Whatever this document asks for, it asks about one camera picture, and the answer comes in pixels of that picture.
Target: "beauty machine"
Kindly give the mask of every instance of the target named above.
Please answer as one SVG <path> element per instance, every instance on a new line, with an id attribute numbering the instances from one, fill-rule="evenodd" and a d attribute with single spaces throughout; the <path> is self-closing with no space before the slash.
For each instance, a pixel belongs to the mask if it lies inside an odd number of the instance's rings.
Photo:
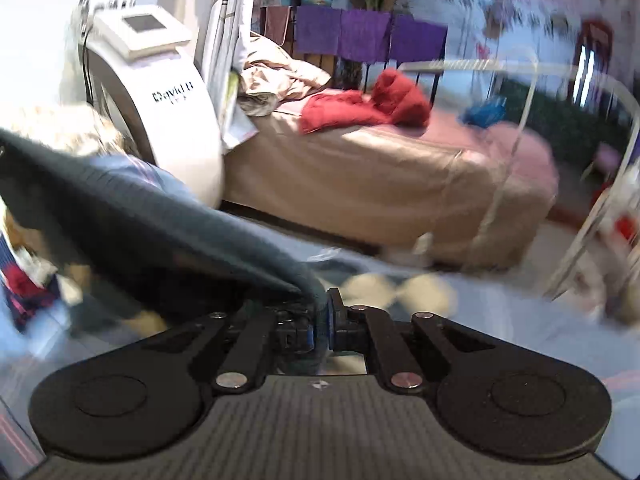
<path id="1" fill-rule="evenodd" d="M 191 31 L 162 7 L 79 3 L 87 101 L 130 134 L 140 157 L 203 203 L 222 195 L 222 141 L 207 88 L 182 48 Z"/>

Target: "purple towel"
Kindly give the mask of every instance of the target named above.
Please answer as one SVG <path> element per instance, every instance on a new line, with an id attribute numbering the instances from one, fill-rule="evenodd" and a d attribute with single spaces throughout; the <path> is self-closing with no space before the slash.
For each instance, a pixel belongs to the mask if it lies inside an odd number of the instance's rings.
<path id="1" fill-rule="evenodd" d="M 296 51 L 302 54 L 338 53 L 340 38 L 339 9 L 300 6 L 296 11 Z"/>
<path id="2" fill-rule="evenodd" d="M 362 63 L 387 61 L 390 36 L 390 12 L 344 10 L 338 55 Z"/>
<path id="3" fill-rule="evenodd" d="M 394 19 L 390 59 L 398 63 L 440 59 L 447 39 L 447 27 L 436 23 L 418 22 L 401 14 Z"/>

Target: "bed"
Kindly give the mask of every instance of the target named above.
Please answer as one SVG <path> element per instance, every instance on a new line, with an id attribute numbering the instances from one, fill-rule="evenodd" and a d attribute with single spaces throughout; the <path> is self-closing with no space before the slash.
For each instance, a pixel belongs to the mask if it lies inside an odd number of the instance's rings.
<path id="1" fill-rule="evenodd" d="M 254 118 L 259 133 L 225 157 L 224 199 L 375 247 L 414 247 L 447 264 L 519 263 L 553 205 L 558 174 L 546 142 L 515 124 L 485 132 L 434 108 L 425 129 L 354 126 L 302 136 L 306 99 Z M 496 191 L 495 219 L 478 234 Z"/>

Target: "metal screw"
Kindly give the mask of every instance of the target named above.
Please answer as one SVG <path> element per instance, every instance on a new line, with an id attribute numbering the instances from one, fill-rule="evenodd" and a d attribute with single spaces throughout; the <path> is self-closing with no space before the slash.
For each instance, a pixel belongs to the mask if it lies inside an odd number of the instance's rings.
<path id="1" fill-rule="evenodd" d="M 391 377 L 391 384 L 398 388 L 409 390 L 420 386 L 422 384 L 422 377 L 413 372 L 400 372 Z"/>
<path id="2" fill-rule="evenodd" d="M 225 372 L 216 377 L 216 384 L 223 388 L 240 388 L 247 381 L 246 375 L 238 372 Z"/>

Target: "red blanket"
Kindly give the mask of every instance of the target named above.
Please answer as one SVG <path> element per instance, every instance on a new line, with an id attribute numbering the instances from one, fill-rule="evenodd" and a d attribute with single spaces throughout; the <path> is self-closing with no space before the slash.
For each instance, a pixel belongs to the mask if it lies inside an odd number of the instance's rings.
<path id="1" fill-rule="evenodd" d="M 302 134 L 357 124 L 422 127 L 429 123 L 430 113 L 430 102 L 414 82 L 387 68 L 378 77 L 370 100 L 357 90 L 315 95 L 302 108 L 298 126 Z"/>

